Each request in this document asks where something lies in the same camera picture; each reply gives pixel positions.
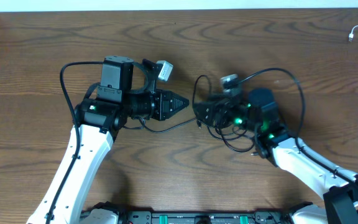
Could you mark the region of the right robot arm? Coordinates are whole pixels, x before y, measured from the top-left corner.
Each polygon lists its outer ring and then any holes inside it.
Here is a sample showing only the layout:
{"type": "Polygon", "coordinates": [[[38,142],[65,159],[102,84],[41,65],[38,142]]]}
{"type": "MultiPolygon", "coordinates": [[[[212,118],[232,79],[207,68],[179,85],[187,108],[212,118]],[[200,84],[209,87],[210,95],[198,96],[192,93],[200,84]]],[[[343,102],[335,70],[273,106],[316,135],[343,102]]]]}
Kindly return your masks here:
{"type": "Polygon", "coordinates": [[[288,130],[271,90],[252,90],[246,99],[224,93],[193,104],[195,116],[216,129],[231,125],[252,131],[258,155],[297,177],[324,202],[304,203],[283,216],[288,223],[358,223],[358,173],[336,165],[288,130]]]}

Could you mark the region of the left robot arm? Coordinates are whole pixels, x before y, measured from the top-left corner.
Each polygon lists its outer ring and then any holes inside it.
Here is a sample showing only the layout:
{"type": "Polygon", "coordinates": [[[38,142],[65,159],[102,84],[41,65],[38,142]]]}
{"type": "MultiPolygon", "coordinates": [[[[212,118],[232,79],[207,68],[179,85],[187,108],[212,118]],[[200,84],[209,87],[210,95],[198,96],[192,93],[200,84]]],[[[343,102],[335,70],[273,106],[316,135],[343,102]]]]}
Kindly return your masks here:
{"type": "Polygon", "coordinates": [[[73,128],[57,173],[28,223],[125,223],[127,219],[120,212],[108,208],[83,211],[103,159],[129,118],[164,121],[189,105],[186,98],[157,88],[157,82],[167,81],[173,70],[166,60],[137,63],[110,55],[99,65],[100,82],[88,88],[77,106],[72,105],[64,83],[69,64],[60,71],[73,128]]]}

